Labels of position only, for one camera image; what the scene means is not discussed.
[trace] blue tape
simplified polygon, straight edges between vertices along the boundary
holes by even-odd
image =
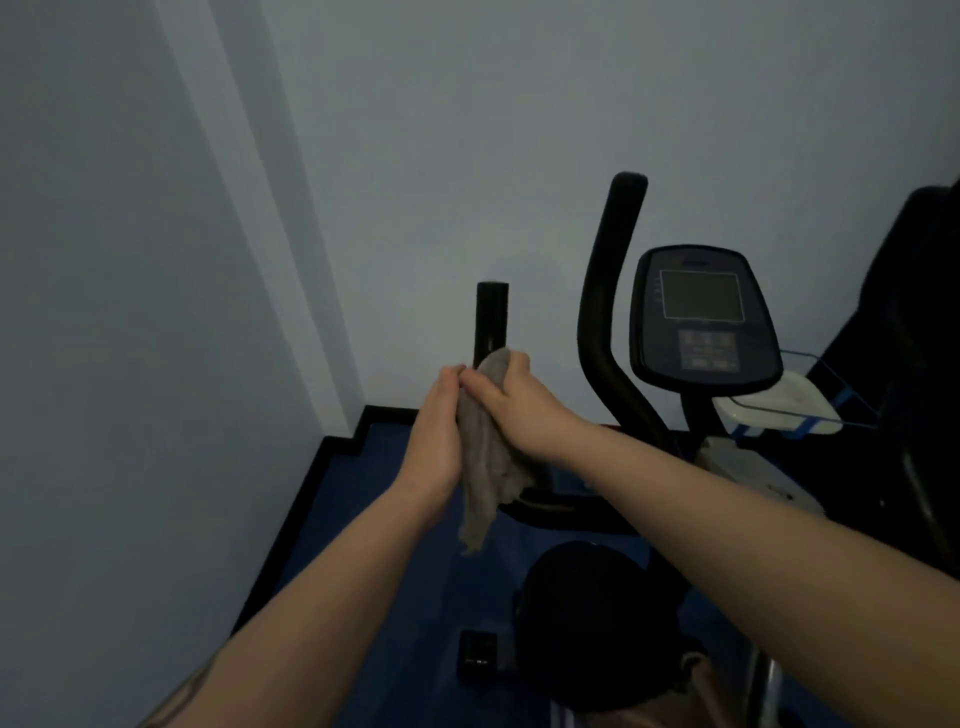
[[[810,430],[817,426],[821,418],[819,417],[807,417],[803,422],[800,423],[800,426],[792,432],[783,432],[782,435],[787,440],[800,440],[805,435],[810,433]]]
[[[853,389],[851,389],[850,387],[844,387],[842,390],[840,390],[840,394],[838,394],[836,397],[830,400],[830,404],[834,408],[839,407],[841,404],[843,404],[845,401],[851,398],[853,394],[854,394]]]

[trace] white basket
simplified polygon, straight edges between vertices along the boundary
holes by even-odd
[[[748,428],[743,434],[750,437],[764,429],[793,431],[809,417],[822,418],[810,429],[813,435],[832,435],[843,428],[842,423],[836,422],[840,418],[833,405],[812,381],[796,372],[783,372],[780,381],[770,389],[735,399],[713,398],[713,406],[728,432],[740,426]]]

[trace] blue mat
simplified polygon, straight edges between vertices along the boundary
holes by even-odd
[[[407,425],[373,425],[359,456],[332,459],[278,591],[390,485],[409,433]],[[584,488],[569,473],[559,473],[558,480],[565,491]],[[457,541],[462,517],[463,498],[458,491],[443,520],[414,552],[338,726],[548,726],[546,702],[520,685],[480,690],[457,682],[460,631],[509,631],[512,595],[527,570],[547,549],[565,541],[611,546],[642,566],[650,552],[649,545],[637,537],[546,531],[501,516],[483,550],[464,556]],[[684,602],[680,617],[685,633],[704,643],[718,672],[732,690],[739,691],[749,653],[747,641],[696,591]],[[846,725],[789,679],[784,705],[809,726]]]

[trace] towel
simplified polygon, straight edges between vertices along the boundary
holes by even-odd
[[[510,350],[498,349],[477,371],[502,389]],[[512,447],[483,405],[461,390],[457,424],[464,454],[464,522],[460,541],[467,553],[479,551],[500,503],[510,503],[524,488],[550,488],[550,471]]]

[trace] exercise bike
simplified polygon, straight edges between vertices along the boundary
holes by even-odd
[[[584,281],[578,352],[590,386],[623,432],[683,456],[611,350],[614,294],[647,184],[639,174],[613,178]],[[506,345],[508,294],[507,283],[477,285],[474,366]],[[767,390],[783,374],[759,285],[746,258],[733,251],[683,245],[646,252],[636,269],[629,335],[637,378],[681,395],[694,455],[707,438],[726,436],[713,398]],[[823,513],[796,488],[765,495]],[[596,496],[529,489],[500,510],[534,527],[636,533]],[[684,638],[676,615],[688,588],[655,550],[642,569],[587,542],[558,546],[530,569],[515,595],[514,642],[465,631],[458,674],[464,682],[482,684],[496,679],[498,671],[515,670],[553,701],[555,724],[573,725],[571,710],[635,705],[682,678]],[[779,666],[755,650],[744,696],[744,717],[752,728],[777,725],[781,677]]]

